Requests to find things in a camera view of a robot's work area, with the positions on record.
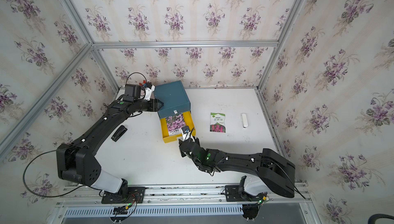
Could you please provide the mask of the purple flower seed bag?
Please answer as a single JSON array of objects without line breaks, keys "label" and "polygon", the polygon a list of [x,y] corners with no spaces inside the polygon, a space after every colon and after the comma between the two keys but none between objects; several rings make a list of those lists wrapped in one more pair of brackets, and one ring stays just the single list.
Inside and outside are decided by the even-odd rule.
[{"label": "purple flower seed bag", "polygon": [[169,136],[182,134],[181,128],[186,125],[183,114],[168,116],[165,121]]}]

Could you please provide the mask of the yellow drawer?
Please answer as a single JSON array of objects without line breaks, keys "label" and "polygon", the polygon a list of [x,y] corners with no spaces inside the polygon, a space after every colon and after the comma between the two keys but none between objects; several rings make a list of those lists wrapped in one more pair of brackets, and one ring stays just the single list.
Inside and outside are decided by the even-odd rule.
[{"label": "yellow drawer", "polygon": [[184,112],[174,116],[169,116],[160,119],[162,129],[162,139],[165,143],[177,141],[178,139],[184,139],[183,135],[191,137],[196,136],[196,129],[192,120],[191,112]]}]

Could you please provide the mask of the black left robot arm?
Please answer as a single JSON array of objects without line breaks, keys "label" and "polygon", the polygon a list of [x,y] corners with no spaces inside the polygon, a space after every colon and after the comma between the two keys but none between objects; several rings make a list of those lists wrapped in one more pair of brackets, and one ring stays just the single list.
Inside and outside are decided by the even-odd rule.
[{"label": "black left robot arm", "polygon": [[102,170],[95,155],[104,141],[135,112],[158,112],[164,103],[158,99],[116,99],[107,106],[104,115],[83,135],[71,144],[60,145],[56,150],[58,177],[115,195],[127,195],[127,180]]}]

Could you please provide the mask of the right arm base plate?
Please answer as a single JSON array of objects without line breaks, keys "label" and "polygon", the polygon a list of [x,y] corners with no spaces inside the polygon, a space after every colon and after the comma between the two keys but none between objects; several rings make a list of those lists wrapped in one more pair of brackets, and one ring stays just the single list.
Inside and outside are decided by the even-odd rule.
[{"label": "right arm base plate", "polygon": [[254,196],[244,191],[244,189],[238,185],[226,185],[222,191],[222,195],[225,196],[227,202],[257,202],[268,198],[267,192],[259,193]]}]

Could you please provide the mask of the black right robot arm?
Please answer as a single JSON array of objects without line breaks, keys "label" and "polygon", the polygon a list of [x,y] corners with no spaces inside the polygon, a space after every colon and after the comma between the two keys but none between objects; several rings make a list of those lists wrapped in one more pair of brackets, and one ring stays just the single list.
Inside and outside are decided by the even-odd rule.
[{"label": "black right robot arm", "polygon": [[198,138],[179,140],[182,157],[190,158],[202,172],[234,171],[258,177],[272,192],[293,198],[295,187],[295,165],[272,149],[261,153],[234,154],[216,149],[204,149]]}]

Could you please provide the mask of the teal drawer cabinet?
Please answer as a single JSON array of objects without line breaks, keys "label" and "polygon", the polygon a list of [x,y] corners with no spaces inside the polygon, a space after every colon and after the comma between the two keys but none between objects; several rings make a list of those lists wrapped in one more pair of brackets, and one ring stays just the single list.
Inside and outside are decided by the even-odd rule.
[{"label": "teal drawer cabinet", "polygon": [[153,94],[155,99],[164,103],[158,111],[160,119],[191,110],[190,100],[180,80],[156,86]]}]

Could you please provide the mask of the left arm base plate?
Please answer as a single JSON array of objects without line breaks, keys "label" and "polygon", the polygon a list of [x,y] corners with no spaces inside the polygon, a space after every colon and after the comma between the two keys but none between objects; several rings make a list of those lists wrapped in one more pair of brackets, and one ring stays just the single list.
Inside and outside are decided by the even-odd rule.
[{"label": "left arm base plate", "polygon": [[105,191],[101,200],[101,204],[127,204],[142,203],[144,199],[145,187],[128,187],[127,190],[120,189],[118,193],[110,193]]}]

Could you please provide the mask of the green white seed bag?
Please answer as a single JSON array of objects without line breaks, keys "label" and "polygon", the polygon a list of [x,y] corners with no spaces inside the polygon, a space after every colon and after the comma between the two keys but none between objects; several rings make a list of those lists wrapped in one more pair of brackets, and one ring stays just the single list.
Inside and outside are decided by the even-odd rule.
[{"label": "green white seed bag", "polygon": [[210,127],[209,127],[210,131],[225,133],[226,132],[225,118],[226,115],[223,113],[210,113]]}]

